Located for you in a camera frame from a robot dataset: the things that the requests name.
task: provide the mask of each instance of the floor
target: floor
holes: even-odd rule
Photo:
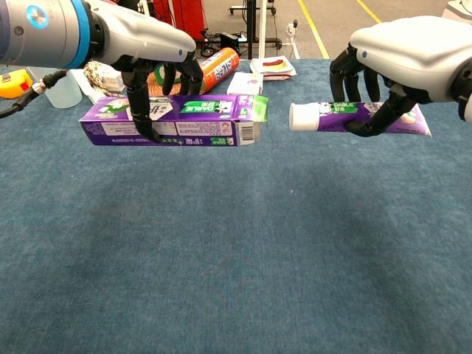
[[[232,5],[242,4],[243,0],[204,0],[209,32],[245,32],[246,24],[241,16],[242,12],[234,11],[233,15],[229,12]],[[270,11],[267,12],[266,32],[267,37],[276,37],[277,33],[282,42],[288,42],[285,29],[296,19],[299,25],[295,43],[300,58],[335,58],[346,48],[350,35],[359,28],[402,17],[441,16],[446,4],[445,0],[275,0],[277,11],[275,16]],[[241,49],[244,51],[247,46],[244,45]],[[257,55],[256,45],[253,48],[253,58],[257,58]],[[267,44],[265,56],[276,55],[295,58],[292,46],[283,46],[277,51],[273,44]]]

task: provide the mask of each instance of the robotic arm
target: robotic arm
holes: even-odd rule
[[[416,103],[459,103],[459,116],[472,123],[472,26],[447,18],[419,16],[355,31],[347,49],[330,65],[335,101],[361,101],[358,73],[367,93],[380,100],[378,75],[389,97],[370,122],[349,122],[358,136],[376,136]]]
[[[179,94],[198,94],[203,72],[195,48],[187,33],[105,1],[0,0],[0,63],[79,69],[94,59],[114,67],[122,73],[136,128],[153,141],[159,136],[149,117],[148,75],[163,63],[164,94],[177,71]]]

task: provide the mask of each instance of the barcode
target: barcode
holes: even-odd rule
[[[241,127],[241,138],[243,141],[254,140],[254,127]]]

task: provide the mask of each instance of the blue carpet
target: blue carpet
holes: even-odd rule
[[[331,100],[294,66],[248,147],[93,146],[86,98],[0,120],[0,353],[469,353],[472,126],[290,132]]]

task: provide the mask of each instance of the white tube cap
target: white tube cap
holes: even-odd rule
[[[305,105],[290,104],[291,131],[317,131],[319,124],[319,103]]]

